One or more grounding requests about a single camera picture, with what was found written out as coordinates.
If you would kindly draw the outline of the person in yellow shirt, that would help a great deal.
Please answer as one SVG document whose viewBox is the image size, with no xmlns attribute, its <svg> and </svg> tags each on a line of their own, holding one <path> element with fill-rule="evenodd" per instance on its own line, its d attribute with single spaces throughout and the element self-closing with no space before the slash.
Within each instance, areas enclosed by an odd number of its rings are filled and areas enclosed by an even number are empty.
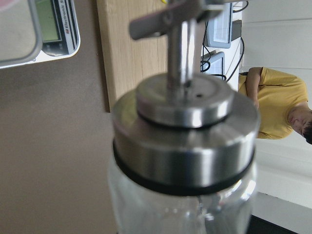
<svg viewBox="0 0 312 234">
<path fill-rule="evenodd" d="M 305 82 L 295 75 L 266 67 L 240 73 L 239 93 L 259 110 L 259 139 L 284 139 L 292 132 L 312 142 L 312 111 Z"/>
</svg>

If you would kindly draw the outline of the glass sauce bottle steel cap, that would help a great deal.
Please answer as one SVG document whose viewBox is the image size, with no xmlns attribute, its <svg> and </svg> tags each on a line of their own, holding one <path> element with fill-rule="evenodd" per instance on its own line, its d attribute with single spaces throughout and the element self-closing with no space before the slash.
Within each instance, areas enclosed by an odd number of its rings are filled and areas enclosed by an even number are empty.
<svg viewBox="0 0 312 234">
<path fill-rule="evenodd" d="M 197 29 L 223 0 L 171 0 L 130 22 L 132 39 L 168 37 L 168 71 L 114 105 L 108 179 L 119 234 L 244 234 L 256 188 L 260 116 L 199 72 Z"/>
</svg>

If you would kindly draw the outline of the bamboo cutting board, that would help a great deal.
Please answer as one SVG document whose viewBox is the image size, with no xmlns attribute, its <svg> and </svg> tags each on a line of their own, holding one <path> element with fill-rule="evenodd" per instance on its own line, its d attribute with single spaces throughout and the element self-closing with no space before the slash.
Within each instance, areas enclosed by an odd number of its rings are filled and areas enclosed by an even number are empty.
<svg viewBox="0 0 312 234">
<path fill-rule="evenodd" d="M 162 0 L 98 0 L 97 13 L 105 71 L 105 110 L 144 79 L 167 71 L 167 38 L 133 40 L 131 20 L 161 10 Z"/>
</svg>

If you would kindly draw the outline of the digital kitchen scale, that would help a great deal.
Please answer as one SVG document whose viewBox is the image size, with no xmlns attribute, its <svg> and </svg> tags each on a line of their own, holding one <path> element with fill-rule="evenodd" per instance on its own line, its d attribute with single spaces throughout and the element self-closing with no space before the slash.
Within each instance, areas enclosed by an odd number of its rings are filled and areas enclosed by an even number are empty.
<svg viewBox="0 0 312 234">
<path fill-rule="evenodd" d="M 2 0 L 1 69 L 70 58 L 80 47 L 72 0 Z"/>
</svg>

